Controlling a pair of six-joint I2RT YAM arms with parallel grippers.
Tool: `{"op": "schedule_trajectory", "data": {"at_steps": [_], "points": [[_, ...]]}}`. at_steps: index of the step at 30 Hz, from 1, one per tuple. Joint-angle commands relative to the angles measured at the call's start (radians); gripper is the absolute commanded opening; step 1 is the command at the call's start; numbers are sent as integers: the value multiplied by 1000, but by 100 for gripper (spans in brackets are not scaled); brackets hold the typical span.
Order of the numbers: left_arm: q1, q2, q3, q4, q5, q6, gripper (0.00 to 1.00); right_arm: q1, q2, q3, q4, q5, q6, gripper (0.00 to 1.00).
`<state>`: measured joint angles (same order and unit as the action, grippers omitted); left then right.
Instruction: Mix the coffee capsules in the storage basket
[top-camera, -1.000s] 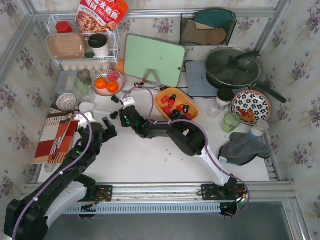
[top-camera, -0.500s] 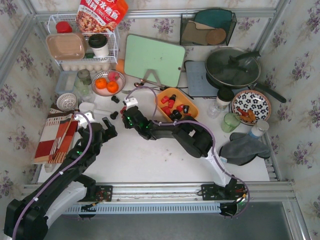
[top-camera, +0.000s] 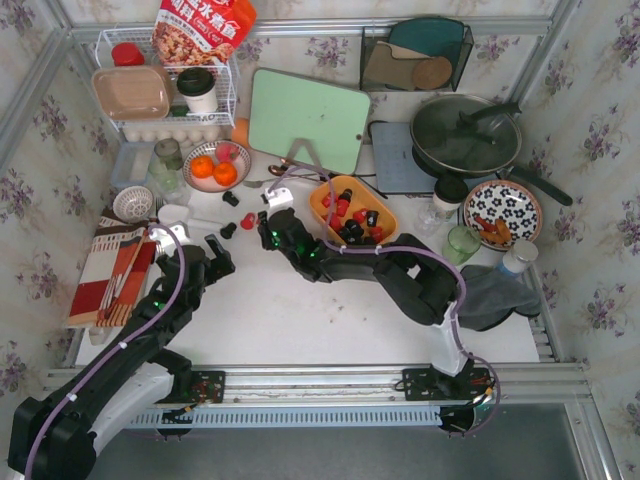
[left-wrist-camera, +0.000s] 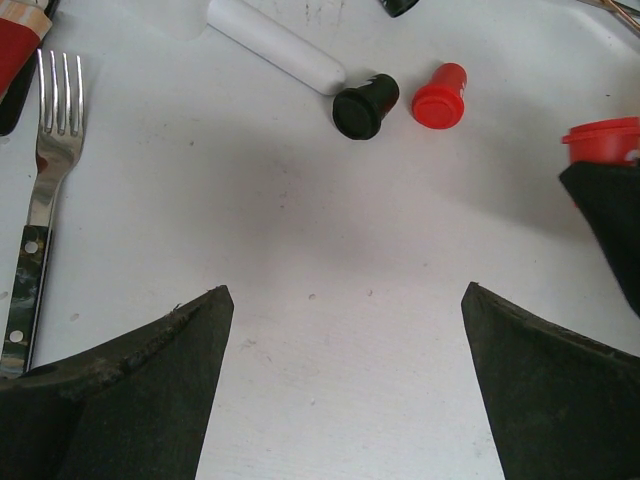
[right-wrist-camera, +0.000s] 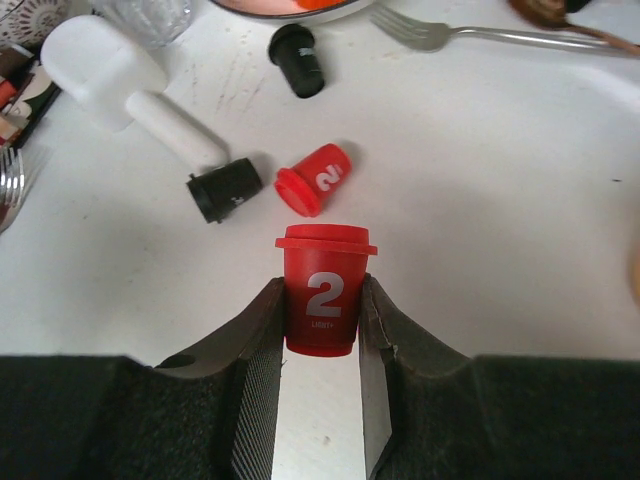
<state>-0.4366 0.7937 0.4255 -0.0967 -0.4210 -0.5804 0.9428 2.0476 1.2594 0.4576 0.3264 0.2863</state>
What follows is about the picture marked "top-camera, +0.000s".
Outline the orange plastic storage basket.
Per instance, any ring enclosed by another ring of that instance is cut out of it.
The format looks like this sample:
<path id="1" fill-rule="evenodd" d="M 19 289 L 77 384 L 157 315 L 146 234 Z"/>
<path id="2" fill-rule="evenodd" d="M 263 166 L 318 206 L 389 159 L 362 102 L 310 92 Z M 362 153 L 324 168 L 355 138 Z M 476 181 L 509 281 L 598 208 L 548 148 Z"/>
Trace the orange plastic storage basket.
<path id="1" fill-rule="evenodd" d="M 345 189 L 351 189 L 353 191 L 350 206 L 346 215 L 344 217 L 336 215 L 340 218 L 343 228 L 345 227 L 346 221 L 353 219 L 352 216 L 354 212 L 361 209 L 376 210 L 379 212 L 377 226 L 381 227 L 384 231 L 384 238 L 379 243 L 389 241 L 395 236 L 398 222 L 394 213 L 362 182 L 351 176 L 341 175 L 333 177 L 331 179 L 331 185 L 333 186 L 336 194 L 336 206 L 339 196 Z M 362 223 L 361 226 L 364 229 L 364 236 L 369 236 L 370 227 L 368 227 L 366 223 Z M 334 231 L 329 227 L 328 238 L 334 243 L 344 244 L 344 241 L 340 238 L 338 232 L 339 231 Z"/>

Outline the green translucent cup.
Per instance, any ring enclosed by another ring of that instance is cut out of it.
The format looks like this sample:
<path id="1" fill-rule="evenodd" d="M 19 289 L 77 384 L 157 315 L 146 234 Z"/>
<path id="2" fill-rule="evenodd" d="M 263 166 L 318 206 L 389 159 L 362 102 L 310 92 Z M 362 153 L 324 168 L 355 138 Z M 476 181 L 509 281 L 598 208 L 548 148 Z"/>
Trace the green translucent cup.
<path id="1" fill-rule="evenodd" d="M 467 262 L 481 246 L 481 237 L 473 228 L 466 226 L 453 227 L 443 246 L 443 256 L 453 265 Z"/>

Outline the grey cloth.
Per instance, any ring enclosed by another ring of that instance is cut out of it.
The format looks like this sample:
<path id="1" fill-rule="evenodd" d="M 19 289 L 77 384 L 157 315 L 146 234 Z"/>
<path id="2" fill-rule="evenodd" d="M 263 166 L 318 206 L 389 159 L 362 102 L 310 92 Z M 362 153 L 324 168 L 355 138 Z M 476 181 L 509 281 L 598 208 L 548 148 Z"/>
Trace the grey cloth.
<path id="1" fill-rule="evenodd" d="M 481 265 L 467 265 L 461 275 L 467 288 L 458 313 L 462 328 L 484 332 L 501 325 L 513 313 L 533 318 L 541 312 L 540 296 L 517 277 Z"/>

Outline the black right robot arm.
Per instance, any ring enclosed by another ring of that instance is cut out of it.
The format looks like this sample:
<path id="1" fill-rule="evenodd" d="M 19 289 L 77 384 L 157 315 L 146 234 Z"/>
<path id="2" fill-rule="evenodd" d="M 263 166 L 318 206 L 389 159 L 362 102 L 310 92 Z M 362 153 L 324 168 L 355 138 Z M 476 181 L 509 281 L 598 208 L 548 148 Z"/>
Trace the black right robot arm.
<path id="1" fill-rule="evenodd" d="M 337 245 L 314 238 L 292 208 L 258 213 L 258 232 L 265 250 L 277 250 L 310 282 L 342 280 L 379 284 L 405 316 L 431 329 L 436 346 L 431 367 L 458 377 L 474 365 L 462 345 L 458 314 L 468 287 L 449 261 L 411 234 L 383 245 Z"/>

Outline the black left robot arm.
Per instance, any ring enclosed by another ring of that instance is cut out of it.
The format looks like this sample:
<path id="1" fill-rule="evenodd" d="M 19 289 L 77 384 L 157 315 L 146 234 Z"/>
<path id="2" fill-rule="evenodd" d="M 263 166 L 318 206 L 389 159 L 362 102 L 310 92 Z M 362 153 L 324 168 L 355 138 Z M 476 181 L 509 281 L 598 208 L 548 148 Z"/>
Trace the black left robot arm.
<path id="1" fill-rule="evenodd" d="M 218 238 L 176 246 L 162 275 L 116 337 L 74 378 L 15 410 L 8 452 L 13 479 L 85 479 L 97 457 L 137 415 L 185 389 L 191 362 L 168 350 L 191 321 L 205 289 L 234 272 Z"/>

